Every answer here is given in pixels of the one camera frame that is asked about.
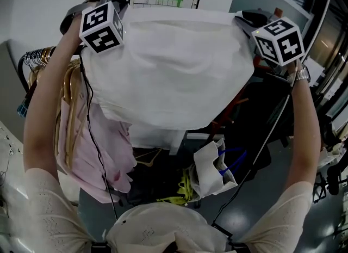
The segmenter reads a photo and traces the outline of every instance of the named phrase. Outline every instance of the cube with fiducial markers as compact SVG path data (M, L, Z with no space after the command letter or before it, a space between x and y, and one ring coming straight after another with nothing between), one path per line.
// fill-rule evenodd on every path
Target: cube with fiducial markers
M255 30L252 36L262 57L280 66L305 54L298 25L286 17Z
M111 1L82 11L79 36L95 53L124 45L123 35L123 24Z

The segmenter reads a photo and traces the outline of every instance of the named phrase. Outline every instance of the cable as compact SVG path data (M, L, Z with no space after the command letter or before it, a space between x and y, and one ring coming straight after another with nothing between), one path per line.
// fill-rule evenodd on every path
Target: cable
M86 89L87 89L87 124L88 124L88 131L89 131L89 134L91 136L91 139L92 139L92 142L93 144L95 145L96 149L97 149L97 152L98 152L98 159L99 159L99 162L102 164L102 167L103 167L103 172L104 172L104 175L102 176L103 180L104 180L104 183L105 183L105 186L109 192L109 195L110 195L110 199L111 199L111 204L113 206L113 210L114 210L114 214L115 214L115 219L116 221L118 220L118 216L117 216L117 212L116 212L116 209L115 209L115 205L114 205L114 200L113 200L113 197L111 195L111 191L110 191L110 188L109 188L109 184L108 184L108 181L107 181L107 172L105 170L105 167L104 167L104 163L102 161L102 154L100 152L100 149L97 145L97 142L95 141L95 138L92 134L92 129L91 129L91 121L90 121L90 118L89 118L89 113L90 113L90 107L91 107L91 103L92 103L92 98L93 98L93 89L92 89L92 86L90 85L88 79L87 79L87 76L86 76L86 72L85 72L85 68L84 68L84 65L83 65L83 61L82 61L82 51L83 51L83 48L81 49L81 52L80 52L80 69L81 69L81 73L82 73L82 76L83 76L83 79L85 81L85 85L86 85ZM89 99L89 89L91 90L91 99Z
M7 167L6 167L6 171L4 172L4 171L0 171L0 177L2 178L3 177L3 175L5 175L4 176L4 179L3 179L3 181L2 181L2 183L0 183L0 187L2 186L2 185L4 185L4 183L5 183L5 179L6 179L6 173L7 173L7 171L8 171L8 169L9 169L9 164L10 164L10 156L13 154L13 151L12 151L12 149L10 150L10 153L9 153L9 159L7 160Z
M249 171L246 173L245 177L244 177L243 180L240 182L237 191L234 193L234 195L232 196L232 198L231 198L227 203L223 204L223 205L220 207L219 212L217 213L216 217L215 217L214 220L213 220L213 224L216 222L216 220L218 219L218 217L220 216L220 214L223 212L223 210L224 210L224 209L237 197L239 191L240 191L241 188L243 187L243 184L244 184L245 180L247 179L248 175L250 174L252 168L254 167L255 162L257 161L258 157L260 156L260 154L261 154L261 152L262 152L264 146L266 145L268 139L269 139L270 136L272 135L272 132L273 132L274 128L276 127L276 125L277 125L277 123L278 123L278 121L279 121L281 115L283 114L283 112L284 112L284 110L285 110L285 107L286 107L287 104L288 104L288 101L289 101L289 99L290 99L291 93L293 92L294 85L295 85L296 78L297 78L297 69L298 69L298 67L297 67L297 64L296 64L295 77L294 77L294 81L293 81L292 84L291 84L290 93L288 94L287 99L285 100L285 103L284 103L284 105L283 105L283 108L282 108L281 112L279 113L279 115L278 115L278 117L277 117L275 123L273 124L273 127L272 127L270 133L269 133L268 136L266 137L265 142L263 142L263 144L262 144L262 146L261 146L261 149L260 149L259 152L257 153L256 158L255 158L255 160L253 161L253 163L252 163L252 165L251 165Z

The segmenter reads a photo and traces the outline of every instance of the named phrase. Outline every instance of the clothing rack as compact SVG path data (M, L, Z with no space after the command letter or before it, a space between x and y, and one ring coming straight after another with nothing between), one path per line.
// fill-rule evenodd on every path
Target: clothing rack
M83 47L82 45L78 46L74 55L80 55L82 47ZM49 54L46 55L45 53L47 52L48 49L51 49L51 50L50 50ZM28 82L27 82L27 80L24 76L24 73L23 73L23 64L25 63L26 65L28 65L30 67L30 61L33 61L34 63L36 63L36 61L37 62L42 61L43 57L46 57L46 59L49 59L52 56L54 50L55 50L55 46L43 48L43 49L38 49L38 50L33 50L33 51L25 53L20 58L20 60L18 62L17 72L18 72L18 76L20 78L20 81L24 87L24 90L26 92L29 92L29 85L28 85Z

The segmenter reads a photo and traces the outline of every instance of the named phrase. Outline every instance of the white cloth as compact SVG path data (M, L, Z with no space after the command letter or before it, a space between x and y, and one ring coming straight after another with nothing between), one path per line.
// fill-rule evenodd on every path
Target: white cloth
M83 253L92 238L56 179L41 169L29 169L25 177L35 252ZM293 252L310 209L312 190L308 182L288 188L241 242L252 253ZM200 214L169 203L129 210L106 239L113 252L118 253L162 253L174 241L182 252L224 252L227 242L226 236L209 226Z
M207 126L253 74L234 14L128 8L125 45L84 49L87 78L109 119L163 129Z

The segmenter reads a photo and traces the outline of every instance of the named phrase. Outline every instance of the silver watch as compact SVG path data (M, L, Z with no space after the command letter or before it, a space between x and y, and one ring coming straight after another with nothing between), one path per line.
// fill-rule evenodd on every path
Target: silver watch
M288 76L288 82L289 84L292 84L294 79L295 79L295 75L296 73L292 73ZM299 80L304 80L306 79L308 82L310 82L310 74L308 71L308 68L306 66L303 66L303 69L297 72L297 76L296 76L296 81Z

